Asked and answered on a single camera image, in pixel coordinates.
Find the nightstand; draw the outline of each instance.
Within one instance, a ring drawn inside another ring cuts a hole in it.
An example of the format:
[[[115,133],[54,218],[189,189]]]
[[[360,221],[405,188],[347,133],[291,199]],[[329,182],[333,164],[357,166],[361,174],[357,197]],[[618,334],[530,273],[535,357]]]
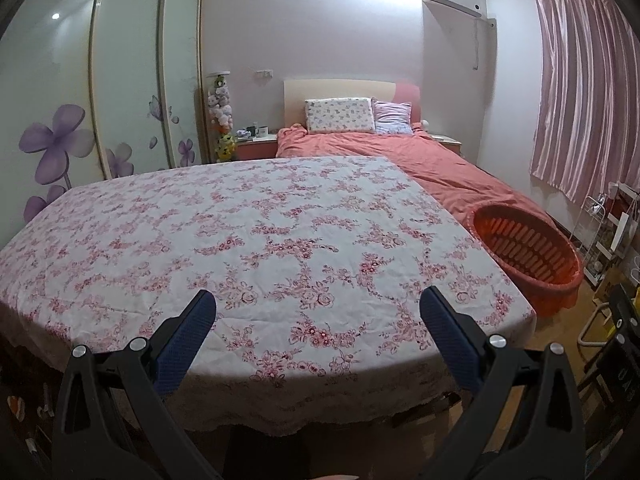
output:
[[[460,151],[462,150],[462,142],[444,135],[429,135],[433,137],[434,140],[437,140],[445,148],[447,148],[450,152],[453,152],[456,155],[461,155]]]
[[[278,136],[254,137],[254,140],[242,142],[236,146],[237,160],[257,160],[275,158],[278,151]]]

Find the purple flower decal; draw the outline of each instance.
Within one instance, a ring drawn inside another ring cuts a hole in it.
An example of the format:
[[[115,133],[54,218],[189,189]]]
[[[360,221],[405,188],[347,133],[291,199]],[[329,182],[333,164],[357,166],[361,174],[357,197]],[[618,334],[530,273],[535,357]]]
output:
[[[181,140],[180,143],[178,143],[178,153],[182,155],[182,158],[180,159],[181,168],[186,168],[196,160],[196,154],[192,148],[193,141],[191,139],[187,139],[187,142]]]
[[[107,150],[107,161],[113,178],[133,175],[133,164],[127,162],[129,157],[131,157],[131,153],[131,146],[126,142],[118,144],[115,153]]]
[[[46,206],[48,206],[55,200],[59,199],[65,192],[66,189],[64,187],[58,186],[56,184],[55,186],[51,186],[49,188],[46,200],[39,196],[30,197],[27,200],[27,205],[24,207],[24,213],[22,214],[24,221],[27,222],[27,224],[31,222],[31,220],[36,218],[36,215],[40,211],[42,211],[44,208],[46,208]]]
[[[94,148],[94,133],[76,129],[84,120],[84,108],[62,105],[53,115],[52,128],[33,123],[22,136],[18,147],[25,153],[44,151],[36,169],[35,179],[46,186],[65,176],[69,170],[69,156],[83,158]]]
[[[180,117],[171,117],[170,106],[168,115],[173,124],[178,124],[180,122]],[[146,116],[152,116],[153,118],[158,119],[158,121],[162,122],[162,107],[160,106],[159,99],[155,95],[151,96],[151,101],[149,101],[149,113]]]
[[[151,101],[149,101],[149,113],[146,116],[149,117],[149,115],[162,122],[162,107],[155,95],[151,96]]]

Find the wall socket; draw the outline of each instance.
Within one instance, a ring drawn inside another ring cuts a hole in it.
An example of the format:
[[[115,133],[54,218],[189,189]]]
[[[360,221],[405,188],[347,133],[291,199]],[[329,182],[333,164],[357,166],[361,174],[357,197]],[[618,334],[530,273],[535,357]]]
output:
[[[273,70],[256,70],[254,73],[256,77],[273,77]]]

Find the sliding wardrobe door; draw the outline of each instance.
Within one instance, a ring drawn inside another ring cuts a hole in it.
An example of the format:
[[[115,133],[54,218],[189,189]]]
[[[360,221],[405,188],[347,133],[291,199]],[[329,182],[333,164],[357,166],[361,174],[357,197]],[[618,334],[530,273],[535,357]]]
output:
[[[201,109],[198,84],[198,1],[164,0],[162,22],[162,70],[166,124],[174,167],[201,164],[198,117]]]
[[[93,3],[25,0],[0,40],[0,248],[70,188],[104,179],[88,85]]]
[[[103,159],[113,178],[169,167],[158,79],[160,0],[98,0],[92,89]]]

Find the floral tablecloth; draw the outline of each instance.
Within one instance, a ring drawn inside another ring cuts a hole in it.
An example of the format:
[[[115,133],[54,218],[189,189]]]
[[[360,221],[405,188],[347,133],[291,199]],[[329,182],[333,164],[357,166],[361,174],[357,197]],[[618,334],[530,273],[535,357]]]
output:
[[[0,251],[0,326],[63,370],[72,345],[122,348],[206,288],[216,323],[169,409],[287,434],[454,388],[419,318],[428,285],[488,333],[533,332],[500,267],[386,158],[231,162],[65,193]]]

